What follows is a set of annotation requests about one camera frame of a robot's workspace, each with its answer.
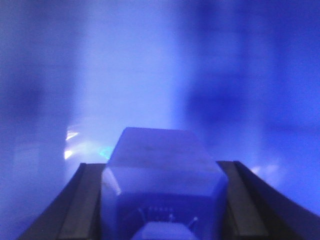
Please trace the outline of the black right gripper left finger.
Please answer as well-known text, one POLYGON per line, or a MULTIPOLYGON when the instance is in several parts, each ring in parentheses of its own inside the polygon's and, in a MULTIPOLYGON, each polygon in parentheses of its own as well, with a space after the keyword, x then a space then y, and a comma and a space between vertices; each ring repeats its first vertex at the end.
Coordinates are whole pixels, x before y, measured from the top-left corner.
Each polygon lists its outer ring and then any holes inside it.
POLYGON ((102 163, 81 163, 19 240, 100 240, 102 163))

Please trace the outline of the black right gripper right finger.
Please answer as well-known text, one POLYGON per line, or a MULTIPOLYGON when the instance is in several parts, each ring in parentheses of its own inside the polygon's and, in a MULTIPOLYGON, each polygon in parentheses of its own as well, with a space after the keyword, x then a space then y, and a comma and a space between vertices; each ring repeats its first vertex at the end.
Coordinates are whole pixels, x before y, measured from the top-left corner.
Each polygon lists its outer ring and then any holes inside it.
POLYGON ((228 177, 224 240, 318 240, 320 218, 239 161, 218 161, 228 177))

